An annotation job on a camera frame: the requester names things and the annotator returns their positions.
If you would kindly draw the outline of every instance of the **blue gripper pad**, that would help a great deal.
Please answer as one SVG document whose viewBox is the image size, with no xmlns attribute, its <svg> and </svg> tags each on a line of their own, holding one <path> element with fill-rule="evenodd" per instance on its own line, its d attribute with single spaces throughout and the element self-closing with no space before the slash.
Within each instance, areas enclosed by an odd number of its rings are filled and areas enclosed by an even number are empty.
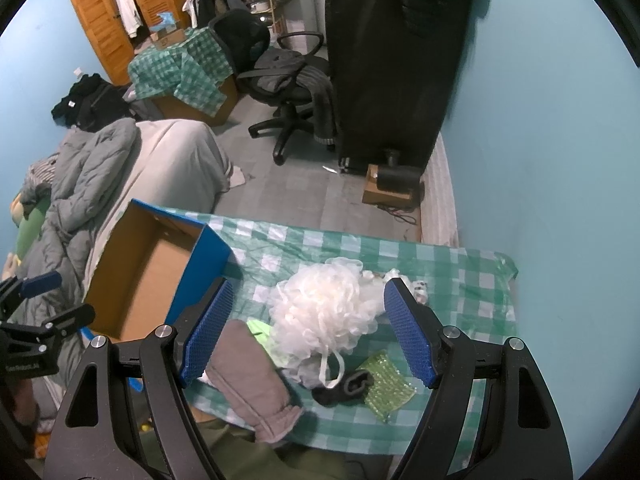
<svg viewBox="0 0 640 480">
<path fill-rule="evenodd" d="M 184 346 L 183 366 L 180 371 L 180 379 L 184 386 L 203 374 L 233 304 L 234 288 L 231 283 L 225 281 Z"/>
<path fill-rule="evenodd" d="M 399 287 L 406 292 L 404 297 Z M 411 300 L 418 308 L 429 307 L 417 304 L 399 278 L 386 283 L 384 299 L 386 314 L 398 338 L 404 358 L 409 363 L 411 373 L 426 387 L 431 387 L 438 377 L 431 361 L 431 346 L 411 313 L 408 302 Z"/>
<path fill-rule="evenodd" d="M 45 292 L 60 288 L 60 286 L 62 286 L 62 276 L 52 270 L 35 278 L 24 280 L 20 288 L 20 295 L 23 298 L 35 298 Z"/>
</svg>

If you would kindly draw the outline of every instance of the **white mattress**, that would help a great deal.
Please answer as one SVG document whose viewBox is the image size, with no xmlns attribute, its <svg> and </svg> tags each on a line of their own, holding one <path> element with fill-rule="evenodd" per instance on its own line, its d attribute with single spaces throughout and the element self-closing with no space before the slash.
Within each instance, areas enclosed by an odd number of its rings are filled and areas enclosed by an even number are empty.
<svg viewBox="0 0 640 480">
<path fill-rule="evenodd" d="M 87 290 L 114 225 L 132 198 L 149 204 L 210 213 L 216 195 L 227 191 L 232 164 L 211 129 L 188 120 L 138 123 L 140 140 L 124 169 L 119 192 L 98 231 L 84 278 Z"/>
<path fill-rule="evenodd" d="M 422 242 L 433 245 L 458 247 L 458 221 L 453 200 L 453 184 L 442 134 L 422 176 L 424 198 L 420 203 Z"/>
</svg>

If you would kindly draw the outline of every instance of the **green checkered tablecloth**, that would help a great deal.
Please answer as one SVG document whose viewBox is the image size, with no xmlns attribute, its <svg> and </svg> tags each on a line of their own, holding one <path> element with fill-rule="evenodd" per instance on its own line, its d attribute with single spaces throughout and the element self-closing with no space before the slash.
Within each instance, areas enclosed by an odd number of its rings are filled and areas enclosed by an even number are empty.
<svg viewBox="0 0 640 480">
<path fill-rule="evenodd" d="M 187 39 L 163 50 L 150 46 L 129 63 L 138 99 L 172 95 L 214 116 L 226 96 L 218 90 L 231 66 L 208 28 L 185 30 Z"/>
<path fill-rule="evenodd" d="M 471 338 L 503 343 L 507 336 L 516 334 L 508 282 L 517 270 L 513 261 L 503 254 L 395 242 L 209 214 L 178 213 L 208 223 L 232 248 L 224 272 L 236 292 L 232 317 L 244 320 L 256 317 L 268 322 L 266 301 L 271 287 L 288 279 L 300 265 L 344 256 L 361 260 L 365 269 L 386 272 L 395 267 L 411 280 L 424 280 L 430 305 L 440 321 L 456 325 Z M 308 390 L 292 385 L 306 411 L 288 440 L 354 453 L 404 453 L 430 391 L 412 377 L 388 320 L 385 316 L 379 320 L 379 329 L 363 336 L 353 354 L 345 356 L 347 369 L 361 364 L 374 352 L 386 349 L 396 367 L 416 387 L 417 395 L 383 424 L 364 405 L 324 408 L 312 400 Z M 483 390 L 482 381 L 475 381 L 455 468 L 462 467 L 471 452 Z M 187 389 L 186 397 L 203 412 L 246 426 L 222 394 L 207 384 L 195 381 Z"/>
</svg>

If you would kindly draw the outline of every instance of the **gray floor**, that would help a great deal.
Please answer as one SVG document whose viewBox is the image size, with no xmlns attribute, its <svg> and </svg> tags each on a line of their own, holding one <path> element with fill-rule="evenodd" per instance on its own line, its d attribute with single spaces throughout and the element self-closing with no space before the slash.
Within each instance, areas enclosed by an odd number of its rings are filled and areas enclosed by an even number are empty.
<svg viewBox="0 0 640 480">
<path fill-rule="evenodd" d="M 214 212 L 224 216 L 416 241 L 412 225 L 362 203 L 364 178 L 336 174 L 337 157 L 309 134 L 296 132 L 287 143 L 286 162 L 273 163 L 276 131 L 258 139 L 247 127 L 269 119 L 274 108 L 245 96 L 224 126 L 214 128 L 220 146 L 247 177 L 244 186 L 222 195 Z"/>
</svg>

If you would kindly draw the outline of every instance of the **gray oven mitt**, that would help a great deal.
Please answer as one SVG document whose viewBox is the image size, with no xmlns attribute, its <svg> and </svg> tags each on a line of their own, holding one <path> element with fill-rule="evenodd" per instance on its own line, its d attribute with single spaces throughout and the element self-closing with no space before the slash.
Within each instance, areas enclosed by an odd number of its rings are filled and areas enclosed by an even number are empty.
<svg viewBox="0 0 640 480">
<path fill-rule="evenodd" d="M 205 370 L 232 409 L 255 430 L 256 442 L 278 442 L 296 425 L 302 408 L 267 352 L 239 319 L 226 322 Z"/>
</svg>

